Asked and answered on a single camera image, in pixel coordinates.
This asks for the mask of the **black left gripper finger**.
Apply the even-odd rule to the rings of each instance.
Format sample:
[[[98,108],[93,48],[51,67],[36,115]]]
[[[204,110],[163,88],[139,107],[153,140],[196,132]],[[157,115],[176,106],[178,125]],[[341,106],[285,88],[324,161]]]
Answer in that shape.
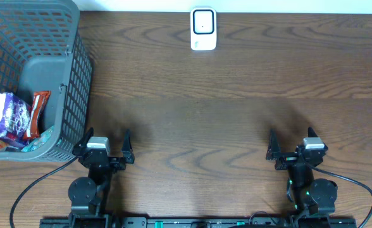
[[[88,141],[90,140],[90,138],[94,135],[94,128],[91,127],[83,136],[83,138],[81,138],[81,140],[79,140],[78,142],[78,146],[86,146]]]
[[[132,149],[132,145],[130,141],[130,133],[131,133],[130,130],[127,129],[125,132],[125,137],[123,139],[123,145],[121,147],[121,152],[123,154],[123,157],[126,163],[134,164],[135,157],[134,157],[134,153],[133,153],[133,149]]]

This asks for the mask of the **green wet wipes pack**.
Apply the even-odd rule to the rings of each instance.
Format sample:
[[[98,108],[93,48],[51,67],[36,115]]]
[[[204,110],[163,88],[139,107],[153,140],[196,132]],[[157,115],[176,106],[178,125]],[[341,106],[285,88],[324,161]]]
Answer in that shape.
[[[43,146],[50,138],[54,131],[54,126],[51,126],[47,130],[45,130],[39,138],[34,139],[32,142],[30,142],[27,146],[25,146],[23,149],[21,149],[21,152],[30,152],[34,151],[36,149],[39,149],[41,146]]]

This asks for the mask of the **red-brown snack bar wrapper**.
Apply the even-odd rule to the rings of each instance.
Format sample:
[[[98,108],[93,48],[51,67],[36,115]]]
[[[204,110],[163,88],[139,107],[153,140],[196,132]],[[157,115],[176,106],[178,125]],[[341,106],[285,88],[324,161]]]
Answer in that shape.
[[[30,112],[30,121],[22,137],[24,141],[40,137],[39,118],[41,113],[44,111],[50,96],[51,91],[41,91],[34,93],[33,103]]]

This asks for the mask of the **purple snack bag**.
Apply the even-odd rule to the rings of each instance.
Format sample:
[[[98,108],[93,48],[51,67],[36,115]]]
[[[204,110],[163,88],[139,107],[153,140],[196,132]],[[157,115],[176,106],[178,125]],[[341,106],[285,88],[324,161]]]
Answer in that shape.
[[[12,92],[0,93],[0,139],[23,144],[31,107]]]

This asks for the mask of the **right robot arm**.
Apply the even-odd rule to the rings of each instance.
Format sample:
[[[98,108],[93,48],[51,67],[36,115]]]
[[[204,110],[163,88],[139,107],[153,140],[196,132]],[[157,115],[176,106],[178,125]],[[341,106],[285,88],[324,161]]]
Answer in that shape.
[[[297,213],[289,218],[292,227],[310,227],[316,220],[322,220],[324,227],[330,227],[328,216],[335,211],[337,185],[328,179],[315,179],[314,167],[323,162],[328,146],[308,128],[308,136],[297,145],[293,152],[283,152],[274,130],[270,131],[270,141],[266,159],[275,162],[276,170],[288,172],[287,198]]]

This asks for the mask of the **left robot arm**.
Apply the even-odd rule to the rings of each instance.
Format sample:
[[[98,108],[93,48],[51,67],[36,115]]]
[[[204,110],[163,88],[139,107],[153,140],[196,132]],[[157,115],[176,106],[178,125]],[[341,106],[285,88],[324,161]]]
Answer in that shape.
[[[111,156],[108,138],[95,137],[93,129],[89,129],[76,143],[72,153],[89,173],[86,177],[75,179],[69,186],[71,213],[68,227],[121,226],[120,220],[106,211],[106,203],[113,175],[135,161],[130,130],[125,132],[121,152],[121,157]]]

